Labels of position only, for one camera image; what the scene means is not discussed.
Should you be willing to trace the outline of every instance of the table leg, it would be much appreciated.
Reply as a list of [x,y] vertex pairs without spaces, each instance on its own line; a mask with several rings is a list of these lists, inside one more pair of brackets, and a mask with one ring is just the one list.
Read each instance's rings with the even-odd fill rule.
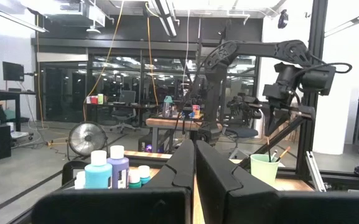
[[153,128],[153,131],[152,131],[152,152],[153,153],[157,153],[158,140],[159,140],[159,128]]
[[169,140],[168,140],[168,144],[169,144],[169,151],[173,152],[174,151],[174,133],[175,130],[174,129],[170,129],[169,130]]
[[21,111],[20,111],[20,95],[17,94],[15,98],[15,123],[16,123],[16,131],[21,131],[22,127],[20,124]]

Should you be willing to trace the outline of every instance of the small container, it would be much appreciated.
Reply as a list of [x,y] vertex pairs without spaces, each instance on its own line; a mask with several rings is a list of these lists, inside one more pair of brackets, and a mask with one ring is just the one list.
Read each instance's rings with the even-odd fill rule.
[[111,186],[113,189],[128,187],[129,159],[124,157],[124,146],[111,146],[107,163],[113,166]]
[[138,170],[130,170],[128,175],[128,188],[136,189],[142,187],[141,177]]
[[74,181],[74,189],[84,189],[85,188],[85,171],[80,171],[77,173],[77,176]]
[[139,176],[141,177],[142,186],[147,184],[150,180],[150,167],[149,166],[139,166]]
[[91,152],[91,164],[85,167],[86,189],[108,189],[111,187],[113,167],[106,161],[107,152],[96,150]]
[[172,98],[171,96],[166,96],[164,99],[164,104],[162,105],[162,116],[165,118],[170,118],[172,114]]

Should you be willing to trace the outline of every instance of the bottle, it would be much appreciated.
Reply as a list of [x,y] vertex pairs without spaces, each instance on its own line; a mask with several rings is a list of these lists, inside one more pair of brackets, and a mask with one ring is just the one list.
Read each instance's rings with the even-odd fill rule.
[[86,189],[108,189],[111,186],[113,167],[106,161],[107,152],[96,150],[91,152],[91,164],[85,167]]
[[77,176],[74,180],[74,189],[84,189],[85,188],[85,171],[80,171],[77,173]]
[[149,182],[150,180],[150,167],[149,166],[139,166],[139,175],[141,176],[142,186]]
[[139,176],[138,170],[129,171],[128,182],[129,182],[128,188],[130,189],[136,189],[142,187],[141,177]]
[[165,118],[171,117],[171,105],[172,105],[172,98],[171,96],[166,96],[164,99],[164,104],[162,105],[162,116]]
[[113,166],[111,186],[113,189],[128,187],[129,159],[124,157],[124,146],[111,146],[107,163]]

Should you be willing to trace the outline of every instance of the yellow cord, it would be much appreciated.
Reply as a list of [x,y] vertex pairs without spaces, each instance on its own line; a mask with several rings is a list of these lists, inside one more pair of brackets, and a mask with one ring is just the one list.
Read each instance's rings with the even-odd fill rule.
[[[116,33],[117,33],[119,21],[120,21],[120,19],[121,19],[121,15],[122,15],[122,13],[123,13],[123,6],[124,6],[124,1],[121,2],[121,9],[119,10],[119,16],[118,16],[118,20],[117,20],[116,30],[114,31],[113,39],[111,40],[110,49],[109,49],[109,52],[108,52],[108,54],[107,54],[106,62],[105,62],[105,63],[107,63],[107,61],[109,60],[110,53],[111,53],[111,49],[113,48],[114,38],[116,38]],[[85,113],[86,98],[87,98],[88,96],[90,96],[90,95],[93,93],[93,91],[95,90],[96,86],[97,86],[98,83],[99,83],[100,78],[102,77],[103,72],[105,71],[105,68],[106,68],[106,66],[103,66],[102,71],[100,72],[99,78],[97,79],[97,81],[96,81],[95,85],[93,86],[91,92],[89,92],[89,94],[88,94],[88,95],[85,97],[85,99],[84,99],[83,108],[82,108],[83,114],[84,114],[84,121],[86,121],[86,113]]]
[[156,99],[156,105],[159,106],[159,101],[157,100],[156,94],[156,86],[154,85],[154,74],[153,74],[153,64],[152,64],[152,49],[150,45],[150,22],[149,18],[147,18],[147,35],[149,36],[149,58],[150,58],[150,69],[152,72],[152,82],[153,82],[153,90],[154,90],[154,98]]
[[[39,15],[37,15],[37,26],[39,21]],[[39,32],[37,33],[37,53],[40,52],[40,42],[39,42]],[[40,68],[40,60],[37,59],[38,63],[38,100],[40,101],[40,115],[41,115],[41,125],[44,128],[44,115],[42,114],[42,101],[41,101],[41,88],[40,88],[40,78],[41,78],[41,68]]]
[[146,9],[150,12],[150,14],[152,14],[153,16],[159,17],[158,15],[156,15],[154,12],[152,12],[152,11],[149,9],[149,6],[147,6],[148,4],[149,4],[148,2],[145,3]]

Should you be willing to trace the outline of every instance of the cable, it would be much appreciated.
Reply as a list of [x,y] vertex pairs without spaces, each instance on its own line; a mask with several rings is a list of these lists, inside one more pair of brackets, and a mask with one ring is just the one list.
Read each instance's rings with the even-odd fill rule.
[[[111,49],[113,48],[114,38],[116,38],[116,33],[117,33],[118,25],[119,25],[119,22],[120,22],[120,20],[121,20],[121,15],[123,14],[124,2],[125,2],[125,1],[122,1],[122,2],[121,2],[121,9],[119,10],[119,16],[118,16],[118,20],[117,20],[116,29],[114,30],[113,38],[112,38],[112,40],[111,40],[111,45],[110,45],[109,52],[108,52],[108,54],[107,54],[106,62],[105,62],[105,63],[107,63],[107,61],[109,60],[110,53],[111,53]],[[86,99],[87,99],[87,98],[93,93],[93,91],[95,90],[96,86],[97,86],[98,83],[99,83],[100,78],[102,77],[103,72],[105,71],[105,68],[106,68],[106,66],[103,66],[102,71],[100,72],[100,75],[99,75],[99,77],[98,77],[98,79],[97,79],[95,85],[93,86],[91,92],[89,92],[89,94],[88,94],[88,95],[85,97],[85,99],[84,99],[83,106],[82,106],[82,110],[83,110],[83,114],[84,114],[84,121],[86,121],[86,113],[85,113]]]
[[147,18],[147,35],[149,36],[149,60],[150,60],[150,70],[152,72],[152,82],[153,82],[153,92],[154,92],[154,98],[156,99],[156,105],[159,106],[159,101],[157,100],[157,94],[156,94],[156,86],[154,85],[154,74],[153,74],[153,64],[152,64],[152,49],[150,45],[150,22],[149,18]]
[[152,12],[150,9],[149,9],[149,3],[148,2],[146,2],[145,3],[145,6],[146,6],[146,9],[150,12],[150,14],[152,14],[153,16],[156,16],[156,17],[159,17],[158,15],[156,15],[154,12]]
[[186,58],[185,58],[184,75],[182,76],[182,91],[184,93],[183,94],[184,97],[185,97],[185,74],[186,74],[186,68],[187,68],[187,56],[188,56],[188,53],[189,53],[189,17],[190,17],[190,9],[187,10]]
[[[39,23],[39,14],[37,15],[37,26]],[[40,42],[39,42],[39,32],[37,33],[37,53],[40,52]],[[44,115],[42,114],[42,100],[41,100],[41,88],[40,88],[40,79],[41,79],[41,67],[40,67],[40,60],[37,59],[38,63],[38,100],[40,103],[40,115],[41,115],[41,126],[44,128]]]

